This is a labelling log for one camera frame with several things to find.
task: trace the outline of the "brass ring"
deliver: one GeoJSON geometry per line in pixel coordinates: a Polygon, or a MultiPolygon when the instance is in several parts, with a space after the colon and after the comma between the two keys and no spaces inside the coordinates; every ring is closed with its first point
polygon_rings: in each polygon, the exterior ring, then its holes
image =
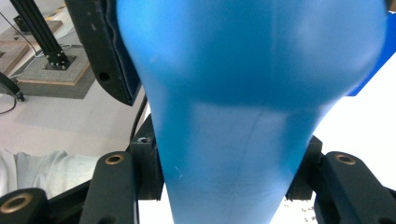
{"type": "Polygon", "coordinates": [[[354,164],[356,164],[355,159],[350,158],[350,157],[348,157],[347,155],[337,154],[337,155],[335,155],[335,158],[336,158],[338,161],[340,161],[340,162],[342,162],[342,163],[344,163],[344,164],[347,164],[347,165],[354,165],[354,164]]]}
{"type": "Polygon", "coordinates": [[[4,214],[16,212],[16,211],[22,209],[23,207],[25,207],[26,205],[28,205],[32,201],[32,199],[33,199],[32,194],[21,193],[17,196],[14,196],[14,197],[8,199],[5,203],[3,203],[0,207],[0,211],[4,214]],[[12,204],[18,199],[23,199],[23,201],[16,205],[12,204]]]}
{"type": "Polygon", "coordinates": [[[117,163],[122,162],[124,157],[122,155],[116,154],[116,155],[111,155],[106,158],[105,162],[109,165],[114,165],[117,163]]]}

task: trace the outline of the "black metal stand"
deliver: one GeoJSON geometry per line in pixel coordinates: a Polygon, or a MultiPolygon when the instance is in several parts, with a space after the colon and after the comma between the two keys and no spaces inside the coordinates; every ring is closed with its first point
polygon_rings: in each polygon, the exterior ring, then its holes
{"type": "Polygon", "coordinates": [[[15,24],[18,25],[18,27],[20,28],[22,33],[29,33],[30,34],[29,27],[27,27],[26,22],[24,22],[24,20],[21,18],[20,15],[15,17],[14,21],[15,21],[15,24]]]}
{"type": "Polygon", "coordinates": [[[66,70],[71,62],[64,54],[34,0],[10,0],[43,50],[49,64],[57,70],[66,70]]]}
{"type": "Polygon", "coordinates": [[[21,89],[6,75],[0,72],[0,86],[6,89],[7,94],[11,95],[18,101],[24,101],[23,93],[21,89]]]}
{"type": "Polygon", "coordinates": [[[65,0],[79,40],[99,84],[120,102],[133,105],[140,78],[120,36],[114,0],[65,0]]]}

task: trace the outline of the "black cable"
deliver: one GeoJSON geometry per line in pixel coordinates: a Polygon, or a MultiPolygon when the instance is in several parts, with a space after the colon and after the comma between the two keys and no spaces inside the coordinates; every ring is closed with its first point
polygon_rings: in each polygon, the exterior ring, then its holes
{"type": "Polygon", "coordinates": [[[145,94],[142,103],[140,104],[140,107],[137,110],[136,117],[134,117],[134,125],[132,126],[131,136],[129,137],[130,142],[132,141],[134,135],[136,134],[137,124],[139,123],[139,120],[142,118],[143,111],[145,111],[147,103],[148,103],[148,97],[145,94]]]}
{"type": "Polygon", "coordinates": [[[17,99],[14,98],[14,106],[12,106],[9,110],[6,110],[6,111],[4,111],[4,112],[1,112],[0,115],[1,115],[1,114],[6,114],[7,112],[13,110],[13,109],[15,108],[16,105],[17,105],[17,99]]]}
{"type": "Polygon", "coordinates": [[[7,20],[7,18],[3,15],[3,13],[0,12],[0,15],[8,22],[8,24],[9,24],[12,28],[14,28],[14,30],[15,30],[16,32],[18,32],[18,34],[20,34],[20,35],[23,37],[23,39],[25,39],[25,40],[27,41],[27,43],[29,43],[30,47],[32,47],[32,49],[35,51],[35,55],[37,55],[37,51],[35,50],[35,47],[33,47],[32,43],[30,43],[30,41],[29,41],[28,39],[26,39],[26,37],[25,37],[19,30],[17,30],[17,28],[15,28],[15,26],[13,26],[13,25],[11,24],[11,22],[9,22],[9,20],[7,20]]]}

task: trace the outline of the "wooden base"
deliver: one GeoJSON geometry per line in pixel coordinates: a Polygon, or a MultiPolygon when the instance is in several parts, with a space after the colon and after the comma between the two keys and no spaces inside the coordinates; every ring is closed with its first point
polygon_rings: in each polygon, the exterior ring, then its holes
{"type": "MultiPolygon", "coordinates": [[[[49,25],[50,30],[54,33],[57,31],[61,26],[62,26],[62,21],[47,21],[47,24],[49,25]]],[[[14,27],[17,28],[19,31],[20,29],[16,24],[14,24],[14,27]]],[[[35,38],[32,35],[25,35],[23,34],[26,39],[28,39],[32,43],[36,43],[35,38]]],[[[22,42],[25,43],[26,40],[18,34],[14,28],[9,27],[6,31],[4,31],[2,34],[0,34],[0,42],[22,42]]]]}
{"type": "Polygon", "coordinates": [[[0,45],[0,72],[8,74],[18,63],[21,57],[29,49],[27,44],[7,44],[0,45]]]}
{"type": "Polygon", "coordinates": [[[88,57],[83,48],[64,49],[67,56],[76,57],[67,70],[49,70],[45,57],[30,61],[23,72],[18,76],[19,82],[49,84],[49,85],[76,85],[89,67],[88,57]]]}

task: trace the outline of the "blue cloth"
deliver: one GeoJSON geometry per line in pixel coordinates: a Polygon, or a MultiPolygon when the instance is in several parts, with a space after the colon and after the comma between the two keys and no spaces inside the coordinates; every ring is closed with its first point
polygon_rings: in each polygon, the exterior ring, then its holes
{"type": "Polygon", "coordinates": [[[176,224],[268,223],[312,132],[385,39],[383,1],[117,4],[176,224]]]}

